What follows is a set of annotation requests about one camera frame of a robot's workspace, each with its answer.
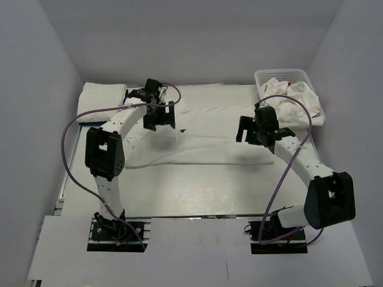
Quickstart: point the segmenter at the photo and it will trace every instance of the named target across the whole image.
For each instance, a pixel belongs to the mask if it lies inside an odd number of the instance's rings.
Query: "white plastic basket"
[[[297,82],[305,82],[309,88],[315,92],[314,88],[311,85],[310,79],[307,76],[306,72],[301,69],[267,69],[267,70],[258,70],[255,72],[254,77],[256,78],[257,83],[257,89],[259,98],[263,98],[263,92],[261,91],[261,86],[263,84],[266,84],[271,78],[276,78],[278,81],[289,81],[292,84],[295,84]],[[323,120],[326,120],[326,116],[324,115],[323,109],[321,104],[320,105],[320,111],[319,115],[323,117]],[[283,123],[281,124],[283,127],[301,127],[301,128],[307,128],[301,126],[299,123]]]

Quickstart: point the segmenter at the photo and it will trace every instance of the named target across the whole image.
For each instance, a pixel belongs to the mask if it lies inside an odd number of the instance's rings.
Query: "laundry basket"
[[[278,81],[289,81],[292,84],[297,82],[305,82],[309,88],[315,92],[314,88],[311,85],[310,79],[307,76],[306,72],[301,69],[267,69],[267,70],[258,70],[255,72],[254,77],[256,78],[257,90],[259,94],[259,98],[263,98],[263,92],[261,91],[261,86],[266,84],[271,78],[276,78]],[[324,115],[321,104],[319,116],[323,117],[323,121],[326,120],[326,116]],[[283,127],[296,127],[296,128],[307,128],[306,126],[302,126],[299,123],[281,123]]]

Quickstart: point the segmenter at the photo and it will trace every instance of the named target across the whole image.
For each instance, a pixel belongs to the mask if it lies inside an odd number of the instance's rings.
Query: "wall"
[[[325,163],[354,179],[352,225],[375,286],[383,286],[382,19],[381,0],[344,1],[308,68],[327,116],[315,143]]]
[[[83,81],[37,0],[0,1],[0,39],[0,286],[14,287],[53,213],[61,132]]]
[[[254,83],[306,69],[342,0],[41,0],[86,81]]]

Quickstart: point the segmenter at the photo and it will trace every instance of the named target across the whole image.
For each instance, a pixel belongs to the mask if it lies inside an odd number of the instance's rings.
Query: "gray wall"
[[[346,0],[308,68],[327,116],[315,143],[325,163],[354,178],[352,225],[375,286],[383,286],[382,48],[383,1]]]
[[[53,213],[60,136],[83,81],[38,0],[0,1],[0,39],[0,286],[13,287]]]
[[[41,0],[86,81],[254,83],[306,69],[342,0]]]

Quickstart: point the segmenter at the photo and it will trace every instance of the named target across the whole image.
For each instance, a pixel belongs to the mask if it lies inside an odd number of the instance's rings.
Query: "white cloth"
[[[309,88],[305,82],[288,85],[288,81],[279,82],[276,78],[270,79],[261,86],[262,99],[273,94],[286,94],[304,104],[308,109],[314,126],[322,126],[323,116],[320,115],[320,104],[318,96]],[[282,123],[298,123],[308,126],[308,118],[304,110],[296,102],[283,97],[274,97],[266,100],[275,109],[278,121]]]
[[[126,85],[103,85],[85,83],[78,99],[77,115],[94,109],[116,108],[122,106]],[[77,119],[79,123],[95,123],[110,120],[117,111],[96,112]]]
[[[159,127],[140,140],[124,141],[125,167],[138,168],[158,164],[272,164],[274,155],[262,146],[235,142],[229,138],[193,136]]]

